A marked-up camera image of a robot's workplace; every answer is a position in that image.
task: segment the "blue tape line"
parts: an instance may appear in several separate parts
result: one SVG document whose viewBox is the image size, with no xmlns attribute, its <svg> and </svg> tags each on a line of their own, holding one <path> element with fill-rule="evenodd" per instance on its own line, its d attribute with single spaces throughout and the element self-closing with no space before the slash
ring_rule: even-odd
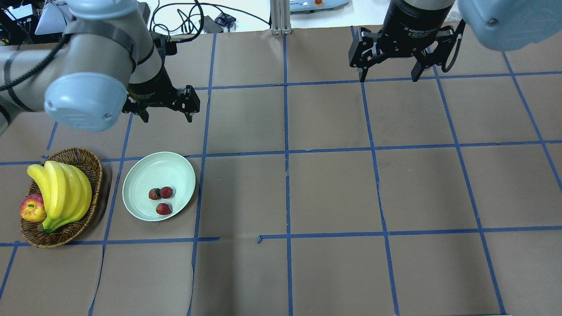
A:
<svg viewBox="0 0 562 316">
<path fill-rule="evenodd" d="M 403 146 L 375 146 L 375 150 L 400 150 L 400 149 L 421 149 L 421 148 L 449 148 L 455 144 L 434 144 L 434 145 L 403 145 Z"/>
<path fill-rule="evenodd" d="M 10 261 L 8 262 L 8 267 L 4 273 L 4 279 L 2 280 L 2 286 L 0 286 L 0 299 L 2 294 L 4 294 L 4 288 L 6 288 L 6 283 L 8 282 L 8 276 L 10 275 L 10 270 L 12 269 L 13 260 L 16 257 L 17 245 L 13 247 L 12 255 L 10 256 Z"/>
<path fill-rule="evenodd" d="M 20 242 L 20 241 L 0 243 L 0 247 L 14 247 L 14 246 L 27 247 L 31 245 L 28 242 Z"/>
<path fill-rule="evenodd" d="M 394 304 L 395 315 L 400 316 L 400 309 L 398 307 L 398 294 L 396 292 L 396 283 L 395 283 L 395 278 L 394 278 L 394 267 L 392 266 L 392 255 L 391 255 L 391 251 L 390 251 L 390 241 L 388 240 L 388 229 L 387 229 L 387 225 L 386 225 L 386 220 L 384 218 L 382 200 L 380 198 L 380 177 L 379 177 L 379 168 L 378 168 L 378 163 L 377 163 L 377 152 L 375 150 L 375 142 L 374 142 L 374 138 L 373 138 L 373 133 L 371 131 L 371 121 L 370 121 L 370 117 L 369 117 L 369 106 L 368 106 L 368 103 L 367 103 L 367 96 L 366 96 L 366 93 L 365 93 L 365 84 L 364 83 L 361 83 L 361 94 L 362 94 L 362 97 L 363 97 L 363 108 L 364 108 L 364 111 L 365 111 L 365 121 L 366 121 L 366 124 L 367 124 L 367 133 L 369 135 L 369 142 L 371 144 L 371 155 L 373 157 L 373 170 L 374 170 L 374 173 L 375 173 L 375 182 L 376 182 L 376 185 L 377 185 L 377 199 L 378 199 L 379 211 L 380 211 L 380 222 L 381 222 L 383 232 L 384 232 L 384 248 L 386 250 L 386 256 L 387 256 L 388 278 L 390 280 L 392 302 Z"/>
<path fill-rule="evenodd" d="M 334 80 L 334 81 L 313 81 L 313 82 L 293 82 L 293 83 L 285 83 L 287 86 L 296 86 L 296 85 L 325 85 L 325 84 L 344 84 L 344 83 L 358 83 L 359 79 L 354 80 Z"/>
<path fill-rule="evenodd" d="M 562 71 L 544 71 L 539 73 L 516 73 L 516 76 L 531 76 L 531 75 L 552 75 L 552 74 L 562 74 Z M 466 79 L 466 78 L 488 78 L 488 77 L 506 77 L 511 76 L 511 74 L 478 74 L 478 75 L 441 75 L 441 79 Z M 435 79 L 435 76 L 422 76 L 419 80 L 431 80 Z M 400 77 L 400 78 L 372 78 L 366 79 L 365 82 L 388 82 L 388 81 L 410 81 L 410 77 Z M 358 79 L 354 80 L 328 80 L 328 81 L 316 81 L 316 82 L 284 82 L 284 83 L 268 83 L 268 84 L 242 84 L 242 85 L 221 85 L 217 87 L 211 87 L 211 90 L 224 90 L 224 89 L 246 89 L 246 88 L 268 88 L 268 87 L 280 87 L 280 86 L 294 86 L 294 85 L 324 85 L 324 84 L 342 84 L 342 83 L 358 83 Z M 208 90 L 208 87 L 199 87 L 195 90 Z"/>
<path fill-rule="evenodd" d="M 428 79 L 435 79 L 435 77 L 420 77 L 420 80 L 428 80 Z M 403 77 L 403 78 L 373 78 L 373 79 L 365 79 L 365 82 L 387 82 L 387 81 L 411 81 L 412 78 L 410 77 Z"/>
<path fill-rule="evenodd" d="M 460 147 L 486 147 L 486 146 L 516 146 L 516 145 L 538 145 L 539 141 L 528 142 L 501 142 L 501 143 L 463 143 Z"/>
<path fill-rule="evenodd" d="M 125 151 L 127 150 L 127 144 L 129 141 L 129 133 L 131 131 L 131 123 L 133 121 L 133 114 L 129 114 L 129 124 L 127 126 L 127 131 L 125 133 L 125 140 L 123 141 L 123 150 L 121 151 L 121 161 L 119 163 L 119 170 L 117 171 L 117 178 L 115 180 L 115 188 L 113 189 L 113 196 L 111 197 L 111 205 L 109 208 L 109 214 L 107 215 L 106 230 L 103 234 L 103 240 L 107 240 L 109 236 L 109 231 L 111 227 L 111 219 L 113 218 L 113 211 L 115 208 L 115 201 L 117 200 L 117 192 L 119 191 L 119 184 L 121 182 L 121 173 L 123 172 L 123 158 L 125 157 Z"/>
<path fill-rule="evenodd" d="M 258 155 L 282 155 L 285 151 L 253 151 L 253 152 L 228 152 L 224 154 L 206 154 L 207 157 L 235 157 L 235 156 L 258 156 Z"/>
<path fill-rule="evenodd" d="M 209 87 L 212 87 L 212 78 L 213 72 L 215 70 L 215 49 L 216 49 L 216 33 L 213 35 L 212 38 L 212 49 L 211 49 L 211 69 L 209 71 Z M 205 180 L 205 164 L 206 164 L 206 155 L 207 155 L 207 142 L 209 140 L 209 116 L 211 116 L 211 92 L 212 89 L 208 89 L 208 96 L 209 99 L 207 100 L 207 117 L 205 118 L 205 133 L 203 134 L 203 153 L 201 157 L 201 175 L 199 177 L 199 190 L 197 192 L 197 215 L 195 218 L 195 238 L 199 237 L 199 225 L 201 220 L 201 201 L 203 200 L 203 181 Z M 191 267 L 193 269 L 193 278 L 192 278 L 192 290 L 191 290 L 191 297 L 189 298 L 189 309 L 187 310 L 187 316 L 191 316 L 191 307 L 193 301 L 193 292 L 195 291 L 195 266 L 196 266 L 196 258 L 197 258 L 197 245 L 198 239 L 195 239 L 193 242 L 193 251 L 191 254 Z"/>
<path fill-rule="evenodd" d="M 33 165 L 41 164 L 41 161 L 8 161 L 0 162 L 0 166 L 19 166 L 19 165 Z"/>
<path fill-rule="evenodd" d="M 47 144 L 47 150 L 51 150 L 51 145 L 53 144 L 53 139 L 55 138 L 55 133 L 57 132 L 58 122 L 53 125 L 53 131 L 51 132 L 51 137 L 49 138 L 49 144 Z"/>
<path fill-rule="evenodd" d="M 194 154 L 194 155 L 187 155 L 184 156 L 185 158 L 203 158 L 203 155 L 200 154 Z"/>
<path fill-rule="evenodd" d="M 212 87 L 212 90 L 224 90 L 224 89 L 247 89 L 247 88 L 270 88 L 283 86 L 280 83 L 266 83 L 266 84 L 241 84 L 241 85 L 219 85 L 217 87 Z"/>
<path fill-rule="evenodd" d="M 129 123 L 127 124 L 127 131 L 125 132 L 125 141 L 123 142 L 123 150 L 121 151 L 121 158 L 125 158 L 127 145 L 129 143 L 129 135 L 131 133 L 131 125 L 133 124 L 133 113 L 129 114 Z"/>
<path fill-rule="evenodd" d="M 90 308 L 88 309 L 88 316 L 92 316 L 92 314 L 94 313 L 94 305 L 96 304 L 96 297 L 98 296 L 99 283 L 102 280 L 103 262 L 104 262 L 104 259 L 105 259 L 105 248 L 106 248 L 106 245 L 103 245 L 103 247 L 102 247 L 102 264 L 99 266 L 98 284 L 96 285 L 96 291 L 94 293 L 94 298 L 92 299 L 92 303 L 90 304 Z"/>
<path fill-rule="evenodd" d="M 527 227 L 495 227 L 483 228 L 486 233 L 498 232 L 535 232 L 535 231 L 562 231 L 562 225 L 555 226 L 527 226 Z M 436 229 L 424 231 L 389 231 L 389 232 L 345 232 L 345 233 L 302 233 L 302 234 L 265 234 L 260 235 L 258 243 L 268 239 L 295 239 L 295 238 L 337 238 L 337 237 L 372 237 L 372 236 L 415 236 L 439 234 L 473 234 L 479 233 L 478 228 L 465 229 Z"/>
<path fill-rule="evenodd" d="M 285 136 L 285 209 L 287 221 L 287 234 L 291 234 L 291 181 L 289 177 L 289 100 L 287 70 L 287 35 L 283 34 L 283 124 Z M 293 259 L 291 239 L 287 239 L 287 295 L 289 316 L 293 315 Z"/>
<path fill-rule="evenodd" d="M 513 79 L 513 83 L 515 84 L 515 87 L 517 88 L 517 92 L 519 93 L 519 97 L 521 98 L 521 101 L 523 101 L 523 106 L 525 107 L 525 111 L 527 111 L 527 115 L 529 116 L 529 119 L 531 120 L 531 123 L 533 124 L 534 131 L 537 133 L 538 140 L 541 142 L 542 149 L 545 151 L 545 155 L 546 155 L 547 160 L 549 161 L 550 168 L 552 169 L 552 173 L 554 174 L 554 178 L 556 179 L 556 182 L 558 183 L 558 189 L 562 192 L 562 180 L 560 180 L 560 176 L 558 175 L 558 172 L 556 171 L 556 166 L 554 165 L 552 157 L 550 156 L 549 149 L 546 147 L 545 140 L 544 140 L 544 138 L 542 138 L 541 131 L 538 128 L 537 122 L 534 120 L 533 113 L 531 112 L 531 108 L 529 108 L 529 104 L 527 104 L 527 100 L 525 99 L 525 96 L 523 95 L 523 91 L 521 90 L 521 87 L 519 86 L 519 83 L 517 82 L 517 78 L 515 77 L 515 74 L 513 73 L 513 69 L 511 68 L 511 64 L 509 63 L 509 60 L 507 59 L 507 55 L 505 54 L 505 52 L 502 52 L 502 55 L 504 56 L 505 64 L 507 64 L 507 68 L 509 69 L 509 73 L 511 74 L 511 78 Z"/>
<path fill-rule="evenodd" d="M 121 158 L 101 159 L 101 162 L 120 162 Z"/>
<path fill-rule="evenodd" d="M 513 74 L 516 76 L 560 75 L 562 74 L 562 71 L 538 71 L 536 73 L 513 73 Z"/>
<path fill-rule="evenodd" d="M 481 75 L 439 75 L 440 79 L 466 79 L 466 78 L 489 78 L 489 77 L 509 77 L 510 74 L 481 74 Z"/>
<path fill-rule="evenodd" d="M 125 157 L 122 159 L 122 161 L 134 161 L 134 160 L 140 160 L 143 159 L 144 157 L 140 157 L 140 156 L 136 156 L 136 157 Z"/>
<path fill-rule="evenodd" d="M 125 157 L 125 151 L 127 150 L 127 143 L 129 141 L 129 134 L 130 134 L 130 131 L 131 131 L 132 121 L 133 121 L 133 113 L 129 114 L 129 122 L 127 124 L 127 131 L 125 133 L 125 140 L 123 141 L 123 149 L 121 150 L 121 162 L 119 163 L 119 171 L 117 172 L 117 178 L 115 180 L 115 188 L 113 190 L 113 196 L 111 198 L 111 206 L 110 206 L 110 209 L 109 209 L 109 214 L 107 215 L 106 230 L 105 230 L 105 233 L 103 234 L 104 242 L 107 241 L 107 237 L 109 236 L 111 219 L 113 217 L 113 210 L 114 210 L 114 207 L 115 207 L 115 200 L 117 199 L 117 192 L 119 190 L 119 182 L 121 180 L 121 172 L 123 171 L 123 163 L 124 163 L 123 158 Z M 102 246 L 102 264 L 101 264 L 101 267 L 99 268 L 98 287 L 96 287 L 96 293 L 94 294 L 94 299 L 92 300 L 92 304 L 90 305 L 90 308 L 88 310 L 88 316 L 92 315 L 92 312 L 94 310 L 94 305 L 96 303 L 96 296 L 97 296 L 97 291 L 98 291 L 98 288 L 99 288 L 99 280 L 101 280 L 101 273 L 102 273 L 102 268 L 103 268 L 103 260 L 104 260 L 106 245 L 107 244 L 104 243 L 103 246 Z"/>
<path fill-rule="evenodd" d="M 437 68 L 435 66 L 432 67 L 433 68 L 433 73 L 436 77 L 436 81 L 437 81 L 437 87 L 439 89 L 439 94 L 441 95 L 441 101 L 443 101 L 443 106 L 445 108 L 445 113 L 447 114 L 447 120 L 449 122 L 449 126 L 451 128 L 451 133 L 453 136 L 453 140 L 455 141 L 455 145 L 456 145 L 456 150 L 457 150 L 457 154 L 459 156 L 459 161 L 460 161 L 460 165 L 461 168 L 463 170 L 463 176 L 464 176 L 464 180 L 466 183 L 466 188 L 468 190 L 468 195 L 470 197 L 470 203 L 472 204 L 472 209 L 474 212 L 474 217 L 476 219 L 476 224 L 478 226 L 478 232 L 480 234 L 480 239 L 482 241 L 482 247 L 484 248 L 484 254 L 486 256 L 486 262 L 488 264 L 488 269 L 490 270 L 490 277 L 492 279 L 492 284 L 494 287 L 494 291 L 496 293 L 496 298 L 498 301 L 498 305 L 500 307 L 500 312 L 501 314 L 505 314 L 505 308 L 504 308 L 504 302 L 501 298 L 501 293 L 500 293 L 500 288 L 499 285 L 497 283 L 497 279 L 496 279 L 496 273 L 494 271 L 493 265 L 492 265 L 492 258 L 490 257 L 490 251 L 488 250 L 488 243 L 486 242 L 486 237 L 484 235 L 484 231 L 482 229 L 482 223 L 480 221 L 480 215 L 478 214 L 478 208 L 476 206 L 476 200 L 474 199 L 474 194 L 472 191 L 472 186 L 470 185 L 470 179 L 468 178 L 468 172 L 466 171 L 466 166 L 464 163 L 464 158 L 463 158 L 463 153 L 461 152 L 461 147 L 459 145 L 459 139 L 457 138 L 457 134 L 455 131 L 455 126 L 453 125 L 453 121 L 451 118 L 451 113 L 449 112 L 449 106 L 447 104 L 447 100 L 445 98 L 445 93 L 443 91 L 443 86 L 441 86 L 441 80 L 439 78 L 439 73 L 437 73 Z"/>
<path fill-rule="evenodd" d="M 183 238 L 150 238 L 150 239 L 123 239 L 123 240 L 78 240 L 71 241 L 68 245 L 137 245 L 144 243 L 175 243 L 175 242 L 209 242 L 219 241 L 220 237 L 183 237 Z"/>
<path fill-rule="evenodd" d="M 310 152 L 344 152 L 344 151 L 369 151 L 370 147 L 354 147 L 354 148 L 326 148 L 326 149 L 297 149 L 289 150 L 289 154 L 306 154 Z"/>
<path fill-rule="evenodd" d="M 560 230 L 562 230 L 562 225 L 529 226 L 529 227 L 498 227 L 498 228 L 484 228 L 483 230 L 486 233 L 560 231 Z"/>
</svg>

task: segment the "red apple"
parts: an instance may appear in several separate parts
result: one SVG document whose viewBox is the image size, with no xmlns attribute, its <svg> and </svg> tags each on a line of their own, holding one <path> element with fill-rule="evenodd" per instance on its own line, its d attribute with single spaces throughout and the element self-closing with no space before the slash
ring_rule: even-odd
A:
<svg viewBox="0 0 562 316">
<path fill-rule="evenodd" d="M 41 193 L 34 193 L 23 200 L 20 205 L 20 215 L 33 223 L 42 222 L 47 218 Z"/>
</svg>

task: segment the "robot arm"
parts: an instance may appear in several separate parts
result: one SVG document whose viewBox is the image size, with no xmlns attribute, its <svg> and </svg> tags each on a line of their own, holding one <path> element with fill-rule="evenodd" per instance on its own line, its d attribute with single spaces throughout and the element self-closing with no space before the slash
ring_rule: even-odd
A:
<svg viewBox="0 0 562 316">
<path fill-rule="evenodd" d="M 22 111 L 44 110 L 59 123 L 90 131 L 111 127 L 121 112 L 148 121 L 149 106 L 169 107 L 191 121 L 199 99 L 191 86 L 172 86 L 135 0 L 68 4 L 77 18 L 65 30 L 68 44 L 43 70 L 0 92 L 0 133 Z M 32 69 L 49 48 L 37 44 L 0 50 L 4 81 Z"/>
<path fill-rule="evenodd" d="M 450 70 L 468 23 L 478 40 L 497 51 L 520 49 L 538 43 L 562 29 L 560 0 L 459 0 L 463 20 L 456 30 L 442 27 L 455 0 L 391 0 L 383 27 L 377 33 L 360 28 L 349 50 L 350 67 L 357 68 L 360 81 L 373 65 L 388 58 L 415 57 L 411 72 L 417 81 L 433 66 Z M 437 42 L 433 52 L 427 48 Z M 447 60 L 457 44 L 450 65 Z"/>
</svg>

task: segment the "white floor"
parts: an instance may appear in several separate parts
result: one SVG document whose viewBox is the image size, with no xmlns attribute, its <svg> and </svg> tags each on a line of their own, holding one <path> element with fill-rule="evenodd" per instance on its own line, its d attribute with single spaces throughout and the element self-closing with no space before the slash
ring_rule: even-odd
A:
<svg viewBox="0 0 562 316">
<path fill-rule="evenodd" d="M 158 3 L 163 6 L 174 2 L 173 0 L 144 1 L 150 6 L 151 12 L 154 11 Z M 208 3 L 234 7 L 259 16 L 266 21 L 269 19 L 269 0 L 210 0 Z M 291 27 L 330 28 L 335 26 L 350 25 L 379 25 L 383 24 L 384 16 L 386 15 L 389 3 L 390 0 L 350 0 L 348 5 L 336 10 L 316 11 L 309 14 L 292 14 Z M 181 23 L 177 9 L 188 13 L 192 6 L 192 4 L 181 4 L 162 8 L 156 14 L 155 22 L 165 24 L 169 29 L 175 29 Z M 230 31 L 259 31 L 269 28 L 267 24 L 252 16 L 227 9 L 224 11 L 237 19 L 235 28 Z M 203 6 L 203 13 L 214 19 L 220 12 L 211 6 Z M 458 10 L 455 5 L 451 10 L 449 20 L 455 20 L 457 18 Z M 157 29 L 157 31 L 159 33 L 165 33 L 163 30 Z"/>
</svg>

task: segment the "grid on table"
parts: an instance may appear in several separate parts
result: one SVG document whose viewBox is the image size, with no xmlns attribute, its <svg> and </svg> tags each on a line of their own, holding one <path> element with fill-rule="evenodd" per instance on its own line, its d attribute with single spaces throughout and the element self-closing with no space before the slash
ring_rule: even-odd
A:
<svg viewBox="0 0 562 316">
<path fill-rule="evenodd" d="M 354 35 L 354 28 L 351 27 L 351 34 Z M 470 184 L 470 179 L 468 177 L 468 173 L 466 171 L 466 166 L 463 159 L 463 154 L 461 148 L 463 147 L 482 147 L 482 146 L 511 146 L 511 145 L 541 145 L 549 165 L 552 169 L 554 177 L 558 183 L 560 190 L 562 191 L 562 182 L 560 180 L 559 173 L 556 171 L 556 167 L 552 160 L 552 157 L 549 153 L 547 148 L 547 144 L 554 144 L 554 143 L 562 143 L 562 140 L 559 139 L 544 139 L 537 123 L 534 120 L 533 114 L 525 100 L 525 96 L 518 84 L 517 77 L 518 76 L 535 76 L 535 75 L 552 75 L 552 74 L 562 74 L 562 71 L 543 71 L 543 72 L 536 72 L 536 73 L 514 73 L 511 68 L 510 62 L 508 57 L 505 53 L 502 53 L 507 68 L 509 69 L 509 73 L 505 74 L 484 74 L 484 75 L 439 75 L 436 67 L 433 67 L 433 76 L 424 76 L 420 78 L 420 80 L 435 80 L 437 82 L 437 86 L 439 89 L 439 93 L 441 95 L 441 99 L 443 102 L 443 106 L 445 108 L 445 112 L 447 115 L 447 120 L 451 129 L 451 133 L 453 135 L 454 142 L 453 143 L 443 143 L 443 144 L 427 144 L 427 145 L 405 145 L 405 146 L 377 146 L 374 142 L 373 134 L 371 131 L 371 122 L 369 118 L 369 105 L 368 100 L 365 94 L 365 86 L 363 83 L 360 84 L 361 86 L 361 96 L 363 107 L 365 111 L 366 117 L 366 127 L 368 129 L 368 136 L 369 136 L 369 147 L 352 147 L 352 148 L 315 148 L 315 149 L 301 149 L 301 150 L 290 150 L 289 149 L 289 133 L 288 133 L 288 97 L 287 97 L 287 90 L 289 86 L 294 85 L 324 85 L 324 84 L 341 84 L 341 83 L 359 83 L 358 80 L 334 80 L 334 81 L 323 81 L 323 82 L 288 82 L 288 70 L 287 70 L 287 38 L 284 35 L 283 37 L 283 82 L 278 84 L 252 84 L 252 85 L 233 85 L 233 86 L 213 86 L 213 70 L 214 70 L 214 61 L 215 61 L 215 46 L 216 46 L 216 34 L 213 36 L 212 41 L 212 51 L 211 51 L 211 66 L 210 66 L 210 76 L 209 76 L 209 84 L 207 87 L 198 87 L 196 90 L 198 91 L 207 91 L 208 94 L 208 101 L 207 101 L 207 116 L 205 121 L 205 133 L 203 139 L 203 150 L 202 153 L 195 154 L 195 155 L 188 155 L 186 157 L 197 157 L 201 158 L 201 173 L 200 173 L 200 186 L 198 190 L 198 202 L 197 202 L 197 215 L 196 215 L 196 224 L 195 224 L 195 234 L 193 238 L 168 238 L 168 239 L 139 239 L 139 240 L 108 240 L 108 234 L 111 226 L 111 218 L 112 213 L 115 206 L 115 201 L 117 199 L 117 192 L 118 186 L 120 183 L 120 178 L 122 176 L 121 172 L 123 170 L 123 164 L 125 161 L 136 161 L 140 160 L 142 157 L 126 157 L 125 152 L 128 144 L 129 133 L 131 130 L 131 124 L 133 115 L 129 116 L 128 126 L 126 130 L 125 140 L 123 144 L 123 150 L 121 153 L 121 157 L 119 158 L 112 158 L 112 159 L 103 159 L 103 162 L 119 162 L 119 171 L 117 172 L 117 179 L 114 183 L 114 190 L 113 195 L 111 197 L 111 203 L 109 204 L 109 212 L 107 214 L 108 221 L 106 224 L 106 230 L 103 240 L 98 241 L 75 241 L 72 242 L 71 245 L 102 245 L 102 268 L 103 268 L 103 256 L 105 255 L 106 245 L 111 244 L 127 244 L 127 243 L 169 243 L 169 242 L 192 242 L 193 243 L 193 254 L 192 254 L 192 266 L 196 269 L 196 256 L 197 256 L 197 245 L 199 242 L 212 242 L 219 240 L 219 237 L 199 237 L 199 224 L 200 224 L 200 216 L 201 216 L 201 201 L 204 189 L 204 176 L 205 176 L 205 160 L 207 157 L 225 157 L 225 156 L 248 156 L 248 155 L 284 155 L 285 156 L 285 169 L 287 171 L 287 176 L 285 178 L 285 196 L 286 196 L 286 208 L 287 208 L 287 232 L 286 234 L 267 234 L 267 235 L 260 235 L 257 239 L 257 243 L 262 242 L 265 239 L 285 239 L 287 242 L 287 281 L 288 281 L 288 314 L 293 314 L 293 291 L 292 291 L 292 250 L 291 250 L 291 240 L 295 238 L 330 238 L 330 237 L 359 237 L 359 236 L 381 236 L 384 237 L 384 244 L 387 254 L 387 264 L 388 264 L 388 274 L 389 280 L 391 284 L 391 291 L 392 291 L 392 300 L 394 305 L 394 310 L 396 315 L 400 315 L 400 306 L 397 299 L 396 294 L 396 285 L 395 285 L 395 278 L 393 272 L 393 265 L 392 265 L 392 255 L 391 249 L 389 245 L 389 236 L 412 236 L 412 235 L 433 235 L 433 234 L 464 234 L 464 233 L 477 233 L 479 234 L 482 247 L 484 253 L 486 255 L 486 261 L 488 264 L 488 268 L 490 270 L 490 277 L 494 286 L 494 290 L 497 296 L 497 302 L 500 308 L 500 312 L 502 314 L 506 313 L 504 308 L 501 292 L 498 287 L 498 283 L 495 277 L 494 268 L 492 265 L 492 261 L 490 258 L 490 253 L 488 251 L 486 237 L 484 233 L 491 233 L 491 232 L 524 232 L 524 231 L 551 231 L 551 230 L 562 230 L 562 225 L 552 225 L 552 226 L 534 226 L 534 227 L 503 227 L 503 228 L 483 228 L 480 222 L 480 218 L 478 215 L 478 209 L 474 200 L 474 196 L 472 193 L 472 188 Z M 443 88 L 441 86 L 442 80 L 447 79 L 460 79 L 460 78 L 484 78 L 484 77 L 511 77 L 517 92 L 523 101 L 523 105 L 525 110 L 531 120 L 533 128 L 537 134 L 538 141 L 522 141 L 522 142 L 503 142 L 503 143 L 459 143 L 458 138 L 456 136 L 455 127 L 453 125 L 453 121 L 451 119 L 451 115 L 449 113 L 447 100 L 445 94 L 443 92 Z M 409 81 L 410 78 L 402 77 L 402 78 L 381 78 L 381 79 L 367 79 L 366 82 L 385 82 L 385 81 Z M 208 140 L 208 133 L 209 133 L 209 116 L 210 116 L 210 105 L 211 105 L 211 97 L 212 91 L 218 89 L 243 89 L 243 88 L 261 88 L 261 87 L 274 87 L 282 85 L 284 87 L 284 151 L 259 151 L 259 152 L 233 152 L 233 153 L 223 153 L 223 154 L 207 154 L 207 140 Z M 57 123 L 53 125 L 51 137 L 49 139 L 47 150 L 50 149 L 53 139 L 56 136 L 57 130 Z M 343 152 L 343 151 L 370 151 L 373 159 L 373 172 L 376 179 L 376 189 L 377 193 L 380 193 L 380 178 L 378 174 L 378 165 L 377 165 L 377 152 L 381 150 L 407 150 L 407 149 L 417 149 L 417 148 L 455 148 L 457 155 L 459 157 L 459 162 L 463 171 L 464 180 L 466 183 L 466 188 L 468 190 L 470 196 L 470 202 L 472 204 L 474 216 L 477 222 L 477 228 L 472 229 L 442 229 L 442 230 L 418 230 L 418 231 L 389 231 L 386 226 L 386 221 L 384 218 L 384 211 L 382 207 L 382 202 L 380 200 L 380 194 L 378 194 L 378 204 L 380 208 L 380 218 L 382 221 L 382 231 L 376 232 L 338 232 L 338 233 L 298 233 L 292 234 L 291 232 L 291 203 L 290 203 L 290 196 L 289 196 L 289 177 L 290 177 L 290 163 L 289 157 L 290 154 L 306 154 L 306 153 L 314 153 L 314 152 Z M 38 161 L 13 161 L 13 162 L 0 162 L 0 165 L 27 165 L 31 163 L 35 163 Z M 3 282 L 0 287 L 0 297 L 2 297 L 2 292 L 6 286 L 6 282 L 8 280 L 10 270 L 12 267 L 12 263 L 14 261 L 17 249 L 19 247 L 29 246 L 29 244 L 25 242 L 15 241 L 13 243 L 0 243 L 1 247 L 11 247 L 12 254 L 10 257 L 10 262 L 8 263 L 8 267 L 4 274 Z M 90 307 L 89 315 L 93 312 L 93 307 L 95 304 L 95 297 L 92 305 Z M 188 315 L 191 314 L 191 306 L 188 310 Z"/>
</svg>

